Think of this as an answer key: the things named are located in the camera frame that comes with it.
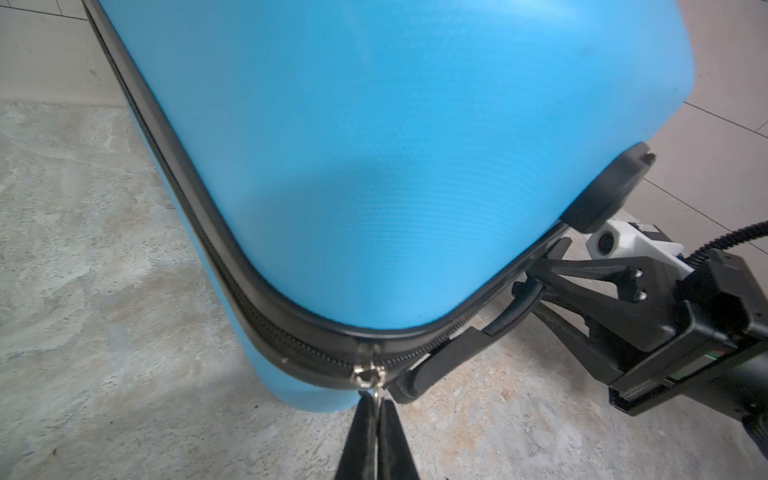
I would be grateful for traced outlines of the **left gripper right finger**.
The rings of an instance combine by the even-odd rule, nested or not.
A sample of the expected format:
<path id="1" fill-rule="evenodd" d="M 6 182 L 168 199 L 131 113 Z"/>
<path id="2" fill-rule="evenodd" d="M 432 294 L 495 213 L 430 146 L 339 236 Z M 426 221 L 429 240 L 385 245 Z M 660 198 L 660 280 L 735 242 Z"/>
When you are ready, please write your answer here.
<path id="1" fill-rule="evenodd" d="M 378 479 L 420 479 L 396 405 L 391 400 L 380 403 L 377 440 Z"/>

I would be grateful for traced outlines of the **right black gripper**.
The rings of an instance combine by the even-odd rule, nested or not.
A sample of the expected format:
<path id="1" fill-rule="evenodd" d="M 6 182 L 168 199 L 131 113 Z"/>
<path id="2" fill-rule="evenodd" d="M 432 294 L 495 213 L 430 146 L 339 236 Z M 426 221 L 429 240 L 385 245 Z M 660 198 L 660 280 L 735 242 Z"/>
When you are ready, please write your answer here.
<path id="1" fill-rule="evenodd" d="M 766 415 L 767 298 L 741 257 L 714 251 L 685 273 L 647 256 L 539 259 L 527 273 L 587 319 L 583 333 L 545 302 L 532 311 L 615 408 L 687 396 L 737 420 Z"/>

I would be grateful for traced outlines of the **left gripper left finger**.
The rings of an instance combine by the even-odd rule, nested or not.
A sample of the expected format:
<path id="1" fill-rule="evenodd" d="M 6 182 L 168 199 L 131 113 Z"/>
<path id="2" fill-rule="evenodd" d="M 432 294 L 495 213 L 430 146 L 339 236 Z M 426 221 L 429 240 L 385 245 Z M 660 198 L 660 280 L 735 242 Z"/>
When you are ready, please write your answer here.
<path id="1" fill-rule="evenodd" d="M 377 401 L 368 391 L 360 392 L 335 480 L 373 480 L 376 478 L 378 443 Z"/>

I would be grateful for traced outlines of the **blue hard-shell suitcase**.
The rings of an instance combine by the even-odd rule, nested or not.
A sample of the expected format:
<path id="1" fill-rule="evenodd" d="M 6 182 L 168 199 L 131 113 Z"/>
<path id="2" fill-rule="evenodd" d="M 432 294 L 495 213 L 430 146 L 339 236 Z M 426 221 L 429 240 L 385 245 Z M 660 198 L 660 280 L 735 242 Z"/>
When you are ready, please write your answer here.
<path id="1" fill-rule="evenodd" d="M 88 1 L 259 379 L 335 412 L 568 229 L 693 86 L 674 1 Z"/>

